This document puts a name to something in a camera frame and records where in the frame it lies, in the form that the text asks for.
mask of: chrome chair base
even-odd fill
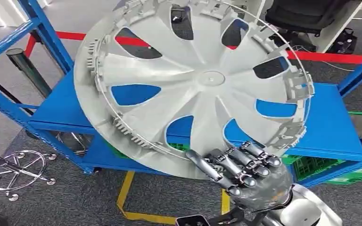
[[[19,159],[24,158],[27,155],[35,155],[36,157],[33,158],[33,160],[27,162],[26,164],[20,164]],[[34,183],[36,180],[40,179],[43,181],[46,181],[47,185],[54,185],[56,183],[56,180],[54,178],[48,178],[43,175],[46,167],[47,167],[47,161],[48,160],[55,160],[57,158],[56,154],[41,154],[36,151],[32,150],[22,150],[18,152],[14,152],[12,154],[9,154],[5,157],[0,157],[0,169],[5,169],[6,171],[0,172],[0,179],[1,176],[6,174],[13,174],[12,179],[10,180],[9,184],[7,186],[0,185],[0,191],[4,191],[6,196],[10,201],[16,201],[19,198],[19,195],[16,193],[12,193],[15,190],[27,187]],[[31,172],[28,168],[33,166],[36,163],[40,163],[39,170],[37,170],[37,173]],[[22,183],[21,185],[16,185],[16,182],[18,181],[18,178],[20,175],[25,174],[29,178],[26,180],[27,182]]]

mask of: wheel cover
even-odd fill
[[[174,33],[173,4],[187,7],[193,40]],[[190,147],[203,156],[231,145],[224,128],[232,119],[269,153],[281,155],[294,146],[305,133],[311,77],[289,62],[288,44],[277,47],[268,39],[275,28],[241,20],[233,8],[215,0],[130,1],[99,21],[82,42],[74,68],[77,97],[93,127],[128,157],[186,178],[205,176],[166,139],[169,125],[186,116],[193,116]],[[230,49],[221,40],[235,21],[246,29],[241,43]],[[123,28],[161,56],[129,53],[115,40]],[[278,57],[286,70],[266,79],[256,75],[255,66]],[[160,91],[142,103],[120,105],[112,87],[133,84]],[[265,116],[256,109],[258,100],[295,104],[296,111],[289,117]]]

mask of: robotic hand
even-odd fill
[[[279,157],[250,142],[226,151],[214,149],[204,158],[193,150],[189,158],[225,189],[239,210],[259,213],[252,223],[265,226],[341,226],[342,220],[307,188],[293,184]],[[235,221],[220,216],[217,225]]]

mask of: blue metal shelf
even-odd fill
[[[36,0],[18,1],[30,20],[0,41],[0,54],[21,37],[35,30],[66,76],[38,107],[33,116],[27,115],[21,109],[25,105],[13,103],[2,93],[0,93],[0,111],[42,141],[50,144],[87,174],[91,174],[94,167],[160,173],[133,160],[117,158],[112,153],[80,108],[73,84],[74,63],[43,10]],[[312,98],[312,106],[306,123],[307,133],[296,147],[287,151],[287,154],[350,161],[299,182],[302,185],[316,185],[362,168],[362,145],[342,100],[342,97],[361,83],[362,65],[358,66],[357,70],[350,73],[338,85],[315,84],[316,94]],[[82,158],[75,155],[47,130],[88,133],[94,134],[95,138],[90,150]],[[247,139],[236,124],[229,125],[229,128],[226,129],[226,137],[235,144],[240,144]],[[168,131],[168,141],[169,143],[188,143],[189,128],[186,125],[183,126],[182,123],[178,127],[171,127]]]
[[[91,143],[90,149],[82,158],[80,163],[84,166],[102,167],[115,170],[130,170],[133,169],[137,172],[154,173],[165,175],[162,172],[156,171],[149,167],[139,164],[132,159],[118,158],[110,150],[106,141],[100,136],[96,135]]]
[[[317,94],[306,125],[306,135],[287,154],[338,158],[361,161],[362,145],[354,130],[349,114],[336,85],[315,84]],[[42,103],[29,124],[37,129],[72,131],[95,134],[95,129],[85,117],[74,90],[73,74],[70,71]],[[232,124],[226,137],[236,145],[247,140],[247,136]],[[189,143],[189,128],[179,123],[168,132],[169,143]]]

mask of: yellow floor tape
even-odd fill
[[[127,198],[128,191],[130,190],[132,179],[134,178],[135,172],[128,171],[125,175],[123,186],[121,187],[119,196],[117,198],[117,206],[120,211],[124,214],[125,218],[128,220],[147,220],[153,223],[160,224],[169,224],[175,225],[175,219],[173,217],[165,217],[159,215],[152,214],[144,214],[144,213],[133,213],[126,212],[123,209],[125,199]],[[230,197],[226,194],[225,190],[222,189],[222,198],[221,198],[221,214],[227,213],[230,211]]]

